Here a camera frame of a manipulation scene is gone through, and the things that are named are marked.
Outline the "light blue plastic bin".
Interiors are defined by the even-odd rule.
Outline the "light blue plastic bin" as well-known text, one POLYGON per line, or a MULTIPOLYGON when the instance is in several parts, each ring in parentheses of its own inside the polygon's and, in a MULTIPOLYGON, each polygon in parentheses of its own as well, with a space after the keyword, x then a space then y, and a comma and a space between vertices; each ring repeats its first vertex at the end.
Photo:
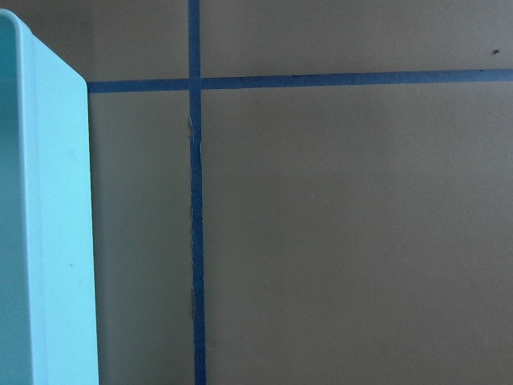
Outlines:
POLYGON ((1 12, 1 381, 96 384, 87 85, 1 12))

